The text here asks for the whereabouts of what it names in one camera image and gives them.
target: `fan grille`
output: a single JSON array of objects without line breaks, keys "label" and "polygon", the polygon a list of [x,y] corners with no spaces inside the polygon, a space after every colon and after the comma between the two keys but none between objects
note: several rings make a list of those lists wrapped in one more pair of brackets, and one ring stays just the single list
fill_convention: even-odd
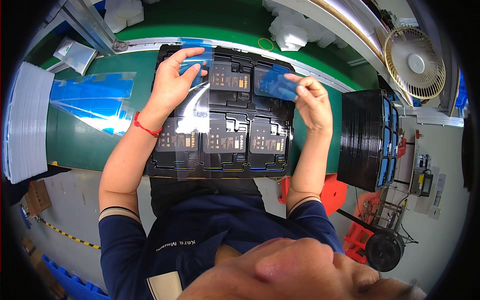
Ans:
[{"label": "fan grille", "polygon": [[[417,74],[412,70],[394,65],[395,46],[414,48],[425,59],[425,71]],[[415,27],[400,27],[393,30],[384,45],[385,62],[388,72],[402,90],[419,99],[431,99],[437,96],[445,84],[445,65],[443,59],[434,50],[428,36]]]},{"label": "fan grille", "polygon": [[372,268],[380,272],[388,272],[400,262],[404,247],[401,238],[396,238],[390,229],[383,229],[368,239],[365,256]]}]

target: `hand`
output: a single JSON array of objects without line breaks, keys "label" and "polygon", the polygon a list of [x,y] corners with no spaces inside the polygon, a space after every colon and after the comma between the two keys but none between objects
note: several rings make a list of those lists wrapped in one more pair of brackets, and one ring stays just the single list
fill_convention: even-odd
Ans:
[{"label": "hand", "polygon": [[[201,54],[203,51],[205,49],[200,47],[181,49],[160,63],[150,99],[138,116],[139,122],[144,127],[152,131],[160,128],[165,118],[185,99],[201,65],[197,63],[191,66],[180,76],[180,64],[187,57]],[[206,75],[207,71],[202,70],[201,76]]]},{"label": "hand", "polygon": [[300,77],[288,73],[284,77],[299,83],[296,89],[298,97],[294,101],[308,130],[331,135],[333,130],[332,109],[324,86],[311,76]]}]

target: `stack of plastic film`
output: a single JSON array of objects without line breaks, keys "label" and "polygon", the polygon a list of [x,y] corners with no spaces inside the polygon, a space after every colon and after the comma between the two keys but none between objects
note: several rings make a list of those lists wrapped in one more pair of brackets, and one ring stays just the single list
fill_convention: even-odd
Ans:
[{"label": "stack of plastic film", "polygon": [[[199,55],[186,58],[180,64],[179,73],[182,75],[190,67],[200,64],[201,69],[192,82],[189,93],[185,100],[175,108],[174,114],[177,121],[175,143],[176,169],[178,180],[191,178],[190,171],[195,168],[209,168],[210,154],[203,151],[205,145],[200,141],[204,140],[202,135],[210,133],[210,67],[212,66],[212,46],[204,44],[199,39],[180,38],[183,42],[182,49],[202,47],[204,52]],[[202,70],[207,70],[207,76],[201,76]]]},{"label": "stack of plastic film", "polygon": [[136,72],[101,73],[55,80],[50,104],[109,135],[124,135],[135,110],[127,101]]}]

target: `person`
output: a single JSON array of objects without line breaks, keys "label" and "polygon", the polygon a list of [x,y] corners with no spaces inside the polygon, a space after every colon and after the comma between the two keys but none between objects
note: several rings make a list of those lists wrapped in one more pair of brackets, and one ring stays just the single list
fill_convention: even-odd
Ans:
[{"label": "person", "polygon": [[[179,66],[203,50],[182,49],[160,64],[138,115],[143,128],[161,128],[184,100],[201,65],[182,76]],[[110,155],[99,187],[101,267],[112,299],[425,297],[414,285],[382,279],[344,255],[319,199],[332,137],[328,94],[312,77],[285,77],[299,84],[296,108],[307,126],[286,219],[265,211],[253,180],[152,179],[157,220],[147,237],[136,190],[157,139],[130,126]]]}]

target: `electric fan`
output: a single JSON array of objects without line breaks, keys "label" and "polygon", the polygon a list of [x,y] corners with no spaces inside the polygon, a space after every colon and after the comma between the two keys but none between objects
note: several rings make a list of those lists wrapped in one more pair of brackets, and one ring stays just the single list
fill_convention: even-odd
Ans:
[{"label": "electric fan", "polygon": [[405,243],[398,233],[389,229],[376,231],[365,245],[368,264],[380,272],[393,270],[403,256]]},{"label": "electric fan", "polygon": [[384,45],[388,72],[402,90],[418,99],[437,96],[445,84],[445,65],[428,36],[415,27],[400,27]]}]

